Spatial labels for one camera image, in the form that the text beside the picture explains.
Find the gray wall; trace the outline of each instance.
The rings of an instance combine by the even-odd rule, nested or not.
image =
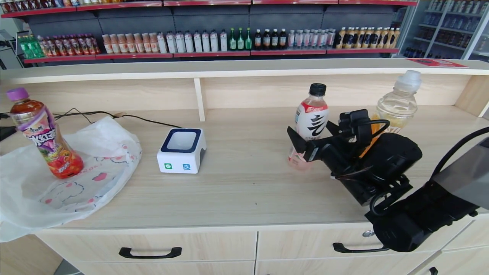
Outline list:
[[[388,5],[230,5],[230,6],[185,6],[147,7],[47,14],[26,18],[35,35],[53,36],[78,33],[92,33],[102,44],[102,34],[176,32],[216,29],[220,32],[231,27],[250,27],[252,33],[257,28],[325,29],[362,26],[390,26],[395,6]],[[322,55],[321,58],[379,57],[379,54]],[[283,56],[220,57],[226,59],[283,59]],[[287,58],[318,58],[314,56],[288,56]],[[212,60],[216,58],[174,58],[179,60]],[[73,62],[151,62],[155,59],[121,59]]]

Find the red shelf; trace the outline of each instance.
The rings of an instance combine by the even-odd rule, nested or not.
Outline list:
[[[105,9],[120,9],[120,8],[135,8],[135,7],[161,7],[161,1],[140,1],[140,2],[121,2],[107,3],[97,5],[78,6],[77,11],[87,10],[105,10]]]
[[[328,49],[327,54],[340,53],[398,53],[399,49],[383,49],[383,48],[359,48],[359,49]]]
[[[251,55],[325,54],[325,49],[252,50]]]
[[[172,58],[171,53],[121,53],[121,54],[97,54],[95,59],[126,59],[126,58]]]
[[[63,61],[80,61],[80,60],[95,60],[95,55],[75,55],[75,56],[56,56],[24,59],[24,63],[42,63],[42,62],[63,62]]]
[[[171,6],[209,6],[209,5],[251,5],[251,0],[183,0],[183,1],[163,1],[163,5]]]
[[[211,57],[211,56],[249,56],[249,50],[215,51],[215,52],[182,52],[174,53],[173,57]]]
[[[338,0],[338,4],[416,6],[418,2],[400,0]]]
[[[253,4],[338,4],[338,0],[253,0]]]
[[[38,15],[38,14],[49,14],[49,13],[62,13],[62,12],[73,12],[76,11],[76,7],[59,7],[59,8],[48,8],[48,9],[38,9],[38,10],[26,10],[2,14],[2,18],[11,17],[22,17],[27,15]]]

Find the floor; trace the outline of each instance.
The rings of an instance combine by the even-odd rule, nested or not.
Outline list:
[[[54,275],[83,275],[74,266],[63,260]]]

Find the purple bottle cap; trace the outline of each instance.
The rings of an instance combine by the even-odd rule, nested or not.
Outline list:
[[[7,91],[7,97],[11,101],[17,101],[29,97],[29,93],[23,87],[15,88]]]

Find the clear plastic bottle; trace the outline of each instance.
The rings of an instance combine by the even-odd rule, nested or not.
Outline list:
[[[83,169],[83,160],[65,141],[53,114],[44,103],[29,99],[24,88],[7,92],[14,102],[10,117],[17,129],[39,149],[54,176],[66,179]]]
[[[377,102],[377,111],[372,115],[372,120],[387,119],[391,122],[389,128],[384,133],[399,133],[407,123],[414,117],[414,113],[418,110],[418,104],[414,98],[414,94],[421,86],[421,73],[415,70],[408,70],[404,75],[401,75],[392,92],[384,95]],[[373,124],[372,133],[378,131],[383,124]],[[379,138],[380,135],[372,140],[367,149],[360,157],[370,149],[372,144]]]
[[[305,140],[321,138],[321,133],[328,121],[328,105],[323,97],[326,94],[326,85],[313,83],[309,88],[309,97],[301,102],[295,113],[295,131]],[[306,162],[304,154],[299,154],[294,147],[289,152],[289,165],[297,170],[305,171],[312,166]]]

